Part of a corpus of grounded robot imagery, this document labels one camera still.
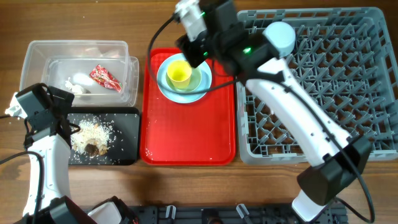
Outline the light green bowl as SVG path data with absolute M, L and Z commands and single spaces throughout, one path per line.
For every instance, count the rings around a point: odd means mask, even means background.
M 189 92 L 192 92 L 193 90 L 196 90 L 198 88 L 199 84 L 201 83 L 201 71 L 198 68 L 192 68 L 192 75 L 190 78 L 189 86 L 187 86 L 184 89 L 178 89 L 172 85 L 172 82 L 170 81 L 170 79 L 167 76 L 167 71 L 166 71 L 166 81 L 172 90 L 175 90 L 178 92 L 183 92 L 183 93 L 189 93 Z

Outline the rice and food scraps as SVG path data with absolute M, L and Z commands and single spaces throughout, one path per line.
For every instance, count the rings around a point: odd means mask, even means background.
M 81 120 L 79 132 L 72 134 L 72 149 L 85 156 L 103 156 L 115 142 L 114 128 L 108 123 L 95 120 Z

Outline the yellow plastic cup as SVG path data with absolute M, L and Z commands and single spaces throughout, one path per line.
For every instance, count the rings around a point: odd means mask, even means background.
M 175 88 L 184 89 L 189 86 L 191 75 L 192 68 L 185 60 L 174 60 L 167 67 L 167 76 Z

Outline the red snack wrapper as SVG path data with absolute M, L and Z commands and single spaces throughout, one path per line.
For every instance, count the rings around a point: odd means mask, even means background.
M 97 84 L 107 89 L 116 90 L 121 92 L 122 83 L 116 79 L 106 68 L 97 65 L 89 74 L 89 77 Z

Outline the light blue small bowl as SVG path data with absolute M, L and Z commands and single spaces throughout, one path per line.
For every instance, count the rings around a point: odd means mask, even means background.
M 280 57 L 286 57 L 295 47 L 295 30 L 285 22 L 273 22 L 266 27 L 262 34 L 279 51 Z

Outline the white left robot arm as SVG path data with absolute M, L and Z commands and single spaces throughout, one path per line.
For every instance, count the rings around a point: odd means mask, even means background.
M 73 99 L 73 94 L 44 83 L 12 99 L 24 119 L 24 154 L 30 158 L 29 196 L 20 223 L 94 222 L 70 198 L 71 136 L 80 130 L 67 118 Z

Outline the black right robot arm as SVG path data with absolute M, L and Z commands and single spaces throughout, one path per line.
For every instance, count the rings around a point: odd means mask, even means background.
M 290 25 L 272 22 L 264 31 L 249 34 L 232 1 L 180 1 L 174 18 L 186 32 L 177 46 L 189 64 L 218 61 L 298 142 L 309 163 L 297 178 L 300 192 L 292 202 L 302 221 L 314 221 L 343 189 L 362 180 L 371 143 L 337 125 L 295 79 L 285 60 L 296 39 Z

